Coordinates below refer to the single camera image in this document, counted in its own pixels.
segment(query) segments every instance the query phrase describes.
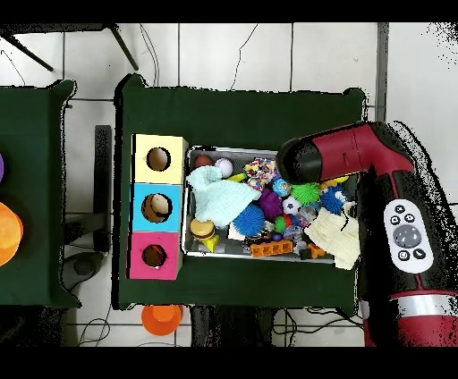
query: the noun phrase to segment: beige cloth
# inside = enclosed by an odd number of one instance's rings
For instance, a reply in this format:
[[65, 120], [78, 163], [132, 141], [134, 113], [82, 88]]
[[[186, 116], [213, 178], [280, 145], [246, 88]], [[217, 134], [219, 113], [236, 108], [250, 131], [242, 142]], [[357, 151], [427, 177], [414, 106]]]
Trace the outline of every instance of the beige cloth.
[[[350, 205], [344, 208], [344, 212], [348, 211]], [[335, 257], [335, 267], [351, 270], [360, 256], [360, 239], [358, 222], [347, 217], [348, 223], [345, 225], [347, 218], [344, 214], [333, 215], [322, 207], [317, 218], [304, 232], [315, 245]]]

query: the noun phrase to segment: yellow cube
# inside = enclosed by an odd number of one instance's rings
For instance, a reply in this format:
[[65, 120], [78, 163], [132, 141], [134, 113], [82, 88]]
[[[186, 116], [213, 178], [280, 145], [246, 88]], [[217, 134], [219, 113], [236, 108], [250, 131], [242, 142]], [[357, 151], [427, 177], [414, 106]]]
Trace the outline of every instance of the yellow cube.
[[132, 135], [135, 182], [182, 184], [187, 148], [188, 142], [183, 137]]

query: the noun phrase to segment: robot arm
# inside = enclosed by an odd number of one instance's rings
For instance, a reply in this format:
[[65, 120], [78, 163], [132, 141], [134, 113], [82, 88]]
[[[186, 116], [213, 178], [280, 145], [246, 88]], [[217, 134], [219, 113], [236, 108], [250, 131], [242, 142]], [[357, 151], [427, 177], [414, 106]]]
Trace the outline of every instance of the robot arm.
[[278, 151], [291, 183], [360, 173], [359, 293], [366, 345], [458, 346], [458, 294], [420, 178], [389, 126], [359, 122], [301, 139]]

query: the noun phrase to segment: orange cup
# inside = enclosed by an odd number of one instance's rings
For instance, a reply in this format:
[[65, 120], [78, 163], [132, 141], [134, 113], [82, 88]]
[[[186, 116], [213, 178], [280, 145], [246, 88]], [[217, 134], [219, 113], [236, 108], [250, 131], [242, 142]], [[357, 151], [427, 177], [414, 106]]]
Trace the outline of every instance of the orange cup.
[[173, 333], [182, 321], [182, 306], [145, 306], [141, 311], [141, 323], [154, 335]]
[[0, 266], [16, 254], [22, 234], [21, 219], [8, 206], [0, 203]]

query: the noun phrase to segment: green table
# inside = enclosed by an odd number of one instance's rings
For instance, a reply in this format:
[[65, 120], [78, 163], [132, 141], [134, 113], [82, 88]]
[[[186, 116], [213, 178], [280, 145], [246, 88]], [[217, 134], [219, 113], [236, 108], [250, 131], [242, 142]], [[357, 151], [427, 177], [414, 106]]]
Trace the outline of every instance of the green table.
[[16, 255], [0, 267], [0, 304], [78, 307], [60, 283], [64, 254], [63, 106], [71, 80], [49, 88], [0, 87], [0, 201], [21, 219]]
[[128, 75], [116, 89], [113, 301], [341, 307], [353, 312], [355, 272], [325, 264], [184, 257], [176, 281], [125, 277], [131, 135], [183, 136], [192, 145], [277, 150], [290, 138], [361, 120], [364, 93], [265, 93], [146, 88]]

